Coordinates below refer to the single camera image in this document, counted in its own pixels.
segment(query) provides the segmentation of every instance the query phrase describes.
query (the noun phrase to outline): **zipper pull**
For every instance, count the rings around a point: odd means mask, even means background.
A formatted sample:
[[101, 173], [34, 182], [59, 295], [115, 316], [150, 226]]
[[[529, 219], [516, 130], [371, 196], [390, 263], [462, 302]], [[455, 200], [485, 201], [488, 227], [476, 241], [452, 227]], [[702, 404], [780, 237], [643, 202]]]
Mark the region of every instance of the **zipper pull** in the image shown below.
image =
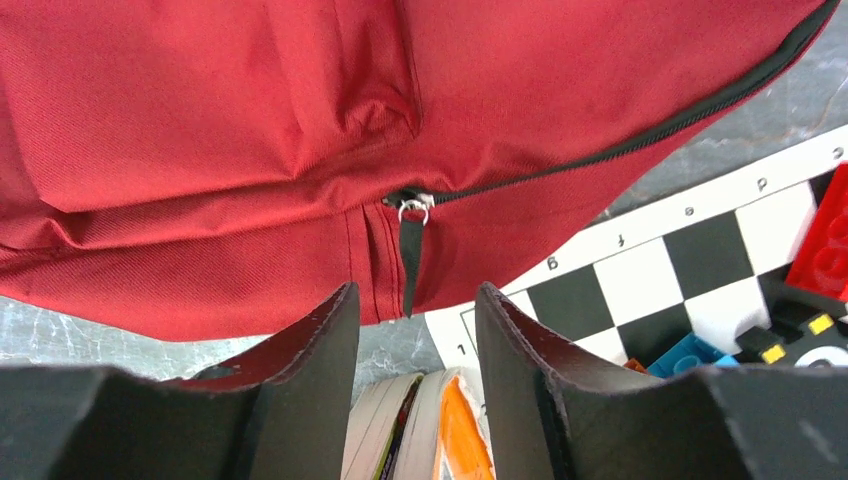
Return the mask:
[[[406, 286], [403, 292], [403, 313], [412, 316], [415, 291], [418, 283], [418, 270], [421, 266], [421, 246], [424, 241], [424, 227], [430, 221], [430, 209], [435, 206], [432, 195], [420, 193], [414, 198], [402, 200], [398, 207], [400, 220], [400, 258], [406, 272]], [[423, 219], [409, 219], [409, 211], [423, 211]]]

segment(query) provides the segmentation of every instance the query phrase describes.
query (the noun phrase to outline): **yellow lego stud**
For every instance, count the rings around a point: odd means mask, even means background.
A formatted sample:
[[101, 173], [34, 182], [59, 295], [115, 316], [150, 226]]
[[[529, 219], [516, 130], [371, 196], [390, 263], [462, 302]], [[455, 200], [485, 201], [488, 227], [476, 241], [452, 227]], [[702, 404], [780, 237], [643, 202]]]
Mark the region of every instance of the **yellow lego stud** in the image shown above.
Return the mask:
[[818, 335], [832, 326], [833, 319], [830, 318], [830, 315], [825, 313], [824, 315], [810, 322], [810, 331], [813, 332], [813, 335]]
[[781, 347], [780, 345], [775, 345], [769, 348], [761, 355], [763, 361], [765, 361], [766, 363], [774, 363], [785, 356], [786, 350], [784, 350], [783, 347]]

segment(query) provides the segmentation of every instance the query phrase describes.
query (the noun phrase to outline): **marble surface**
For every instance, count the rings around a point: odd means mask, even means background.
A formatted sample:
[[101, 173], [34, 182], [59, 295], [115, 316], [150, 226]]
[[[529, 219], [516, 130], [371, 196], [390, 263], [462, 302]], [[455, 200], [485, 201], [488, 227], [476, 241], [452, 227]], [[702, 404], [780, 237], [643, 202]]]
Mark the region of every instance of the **marble surface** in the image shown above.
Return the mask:
[[[848, 3], [843, 3], [817, 43], [791, 71], [648, 173], [598, 221], [848, 124], [846, 38]], [[0, 311], [0, 363], [5, 364], [111, 364], [165, 379], [191, 376], [262, 339], [175, 344], [2, 297]], [[371, 382], [440, 368], [423, 317], [364, 327], [354, 398]]]

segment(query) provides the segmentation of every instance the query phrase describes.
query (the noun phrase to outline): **red backpack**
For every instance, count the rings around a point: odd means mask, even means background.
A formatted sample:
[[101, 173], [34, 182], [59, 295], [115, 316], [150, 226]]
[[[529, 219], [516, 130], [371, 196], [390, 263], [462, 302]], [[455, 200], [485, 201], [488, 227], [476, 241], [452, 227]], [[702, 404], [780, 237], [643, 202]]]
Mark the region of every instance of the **red backpack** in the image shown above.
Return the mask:
[[164, 340], [469, 301], [839, 2], [777, 3], [0, 0], [0, 294]]

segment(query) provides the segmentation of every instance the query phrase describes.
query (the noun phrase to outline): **zipper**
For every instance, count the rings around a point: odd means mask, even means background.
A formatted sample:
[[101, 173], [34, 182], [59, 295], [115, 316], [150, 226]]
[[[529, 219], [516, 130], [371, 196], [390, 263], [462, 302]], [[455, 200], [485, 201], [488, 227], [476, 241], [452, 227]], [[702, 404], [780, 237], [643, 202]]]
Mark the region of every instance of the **zipper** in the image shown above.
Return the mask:
[[[635, 137], [612, 148], [589, 157], [558, 165], [516, 179], [472, 188], [461, 192], [440, 193], [431, 192], [418, 187], [408, 187], [390, 193], [383, 198], [385, 205], [398, 210], [400, 220], [400, 251], [404, 269], [406, 270], [406, 287], [404, 289], [404, 314], [412, 314], [418, 270], [421, 260], [421, 242], [423, 241], [424, 226], [430, 219], [430, 211], [444, 203], [461, 200], [474, 195], [498, 190], [524, 182], [544, 178], [549, 175], [562, 173], [579, 168], [585, 168], [600, 163], [609, 162], [619, 157], [629, 155], [644, 148], [659, 143], [692, 125], [720, 113], [743, 100], [753, 96], [775, 78], [785, 72], [810, 46], [835, 11], [839, 0], [827, 0], [813, 13], [798, 24], [786, 36], [783, 42], [771, 56], [745, 74], [741, 79], [725, 87], [712, 97], [687, 108], [661, 125], [653, 127]], [[407, 212], [424, 212], [423, 219], [409, 218]]]

